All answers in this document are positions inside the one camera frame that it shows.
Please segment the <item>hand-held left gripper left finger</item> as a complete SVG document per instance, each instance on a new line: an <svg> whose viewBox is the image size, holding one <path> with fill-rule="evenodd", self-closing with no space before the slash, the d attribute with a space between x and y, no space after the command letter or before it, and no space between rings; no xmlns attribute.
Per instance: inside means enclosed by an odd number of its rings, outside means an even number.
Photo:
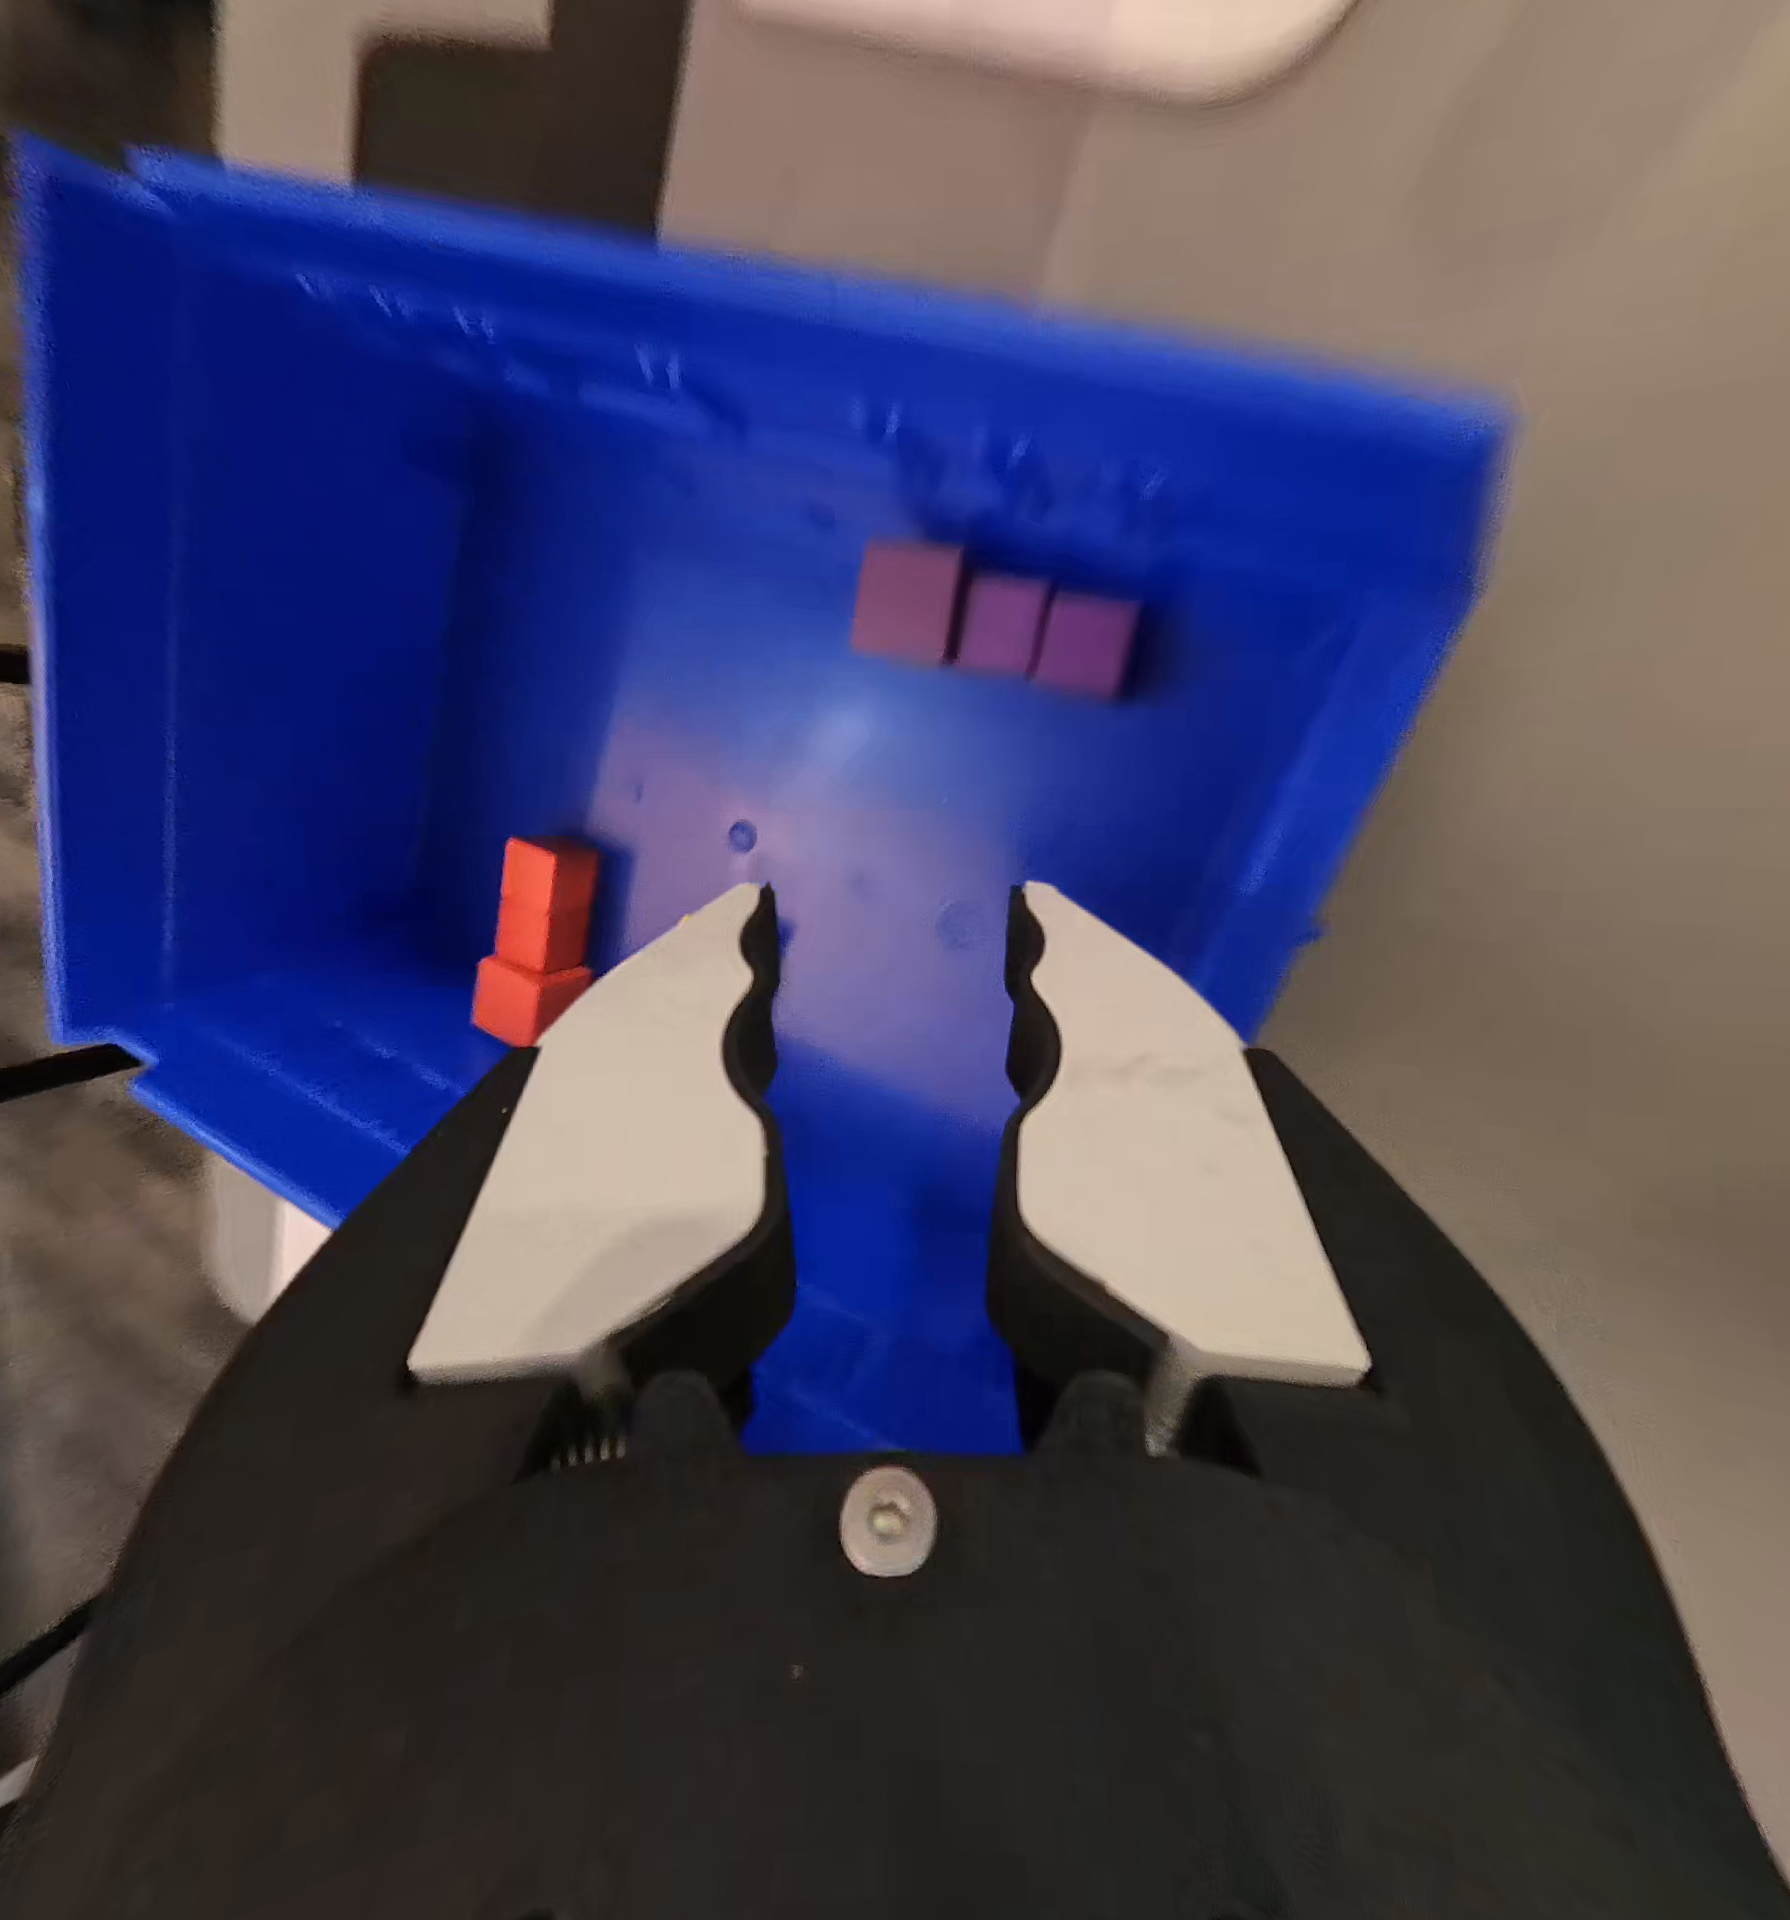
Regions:
<svg viewBox="0 0 1790 1920"><path fill-rule="evenodd" d="M747 1378L794 1310L774 889L622 961L532 1049L406 1355L421 1383Z"/></svg>

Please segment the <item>red wooden cube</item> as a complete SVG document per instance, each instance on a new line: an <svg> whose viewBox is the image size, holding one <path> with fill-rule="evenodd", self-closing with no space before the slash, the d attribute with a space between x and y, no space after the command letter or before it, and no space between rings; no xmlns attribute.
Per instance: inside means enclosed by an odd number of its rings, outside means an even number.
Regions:
<svg viewBox="0 0 1790 1920"><path fill-rule="evenodd" d="M587 965L593 907L588 899L544 902L506 893L498 909L495 960L528 974L566 974Z"/></svg>
<svg viewBox="0 0 1790 1920"><path fill-rule="evenodd" d="M599 851L577 837L512 836L506 841L500 899L549 917L587 917L599 877Z"/></svg>
<svg viewBox="0 0 1790 1920"><path fill-rule="evenodd" d="M502 1044L530 1047L542 1041L593 984L594 974L587 965L536 971L487 956L476 967L472 1023Z"/></svg>

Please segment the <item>blue plastic bin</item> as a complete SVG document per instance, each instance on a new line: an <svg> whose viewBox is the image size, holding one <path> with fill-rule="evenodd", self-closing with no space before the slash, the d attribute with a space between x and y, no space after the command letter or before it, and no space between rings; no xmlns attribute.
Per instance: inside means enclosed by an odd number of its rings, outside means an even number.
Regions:
<svg viewBox="0 0 1790 1920"><path fill-rule="evenodd" d="M1017 1450L1009 893L1255 1038L1479 599L1510 411L194 156L10 180L56 1035L334 1226L500 1058L512 836L600 849L603 967L769 886L751 1436ZM869 540L1139 602L1122 698L854 655Z"/></svg>

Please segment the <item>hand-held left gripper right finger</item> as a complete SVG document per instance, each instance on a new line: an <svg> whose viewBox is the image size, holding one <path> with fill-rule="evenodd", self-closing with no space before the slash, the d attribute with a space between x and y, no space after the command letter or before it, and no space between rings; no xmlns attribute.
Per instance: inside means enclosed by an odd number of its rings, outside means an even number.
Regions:
<svg viewBox="0 0 1790 1920"><path fill-rule="evenodd" d="M1053 1389L1358 1389L1374 1357L1238 1029L1046 880L1013 892L989 1311Z"/></svg>

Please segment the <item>purple wooden cube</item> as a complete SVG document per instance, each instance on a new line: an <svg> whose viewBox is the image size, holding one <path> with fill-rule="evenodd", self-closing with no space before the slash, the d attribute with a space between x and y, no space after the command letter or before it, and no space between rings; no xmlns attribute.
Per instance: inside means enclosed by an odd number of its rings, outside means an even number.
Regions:
<svg viewBox="0 0 1790 1920"><path fill-rule="evenodd" d="M1033 684L1116 701L1129 682L1141 618L1142 608L1135 601L1054 592L1031 666Z"/></svg>
<svg viewBox="0 0 1790 1920"><path fill-rule="evenodd" d="M1028 681L1043 646L1053 583L998 571L976 573L963 595L955 666L965 674Z"/></svg>
<svg viewBox="0 0 1790 1920"><path fill-rule="evenodd" d="M951 663L965 578L958 545L869 540L860 557L853 651L916 666Z"/></svg>

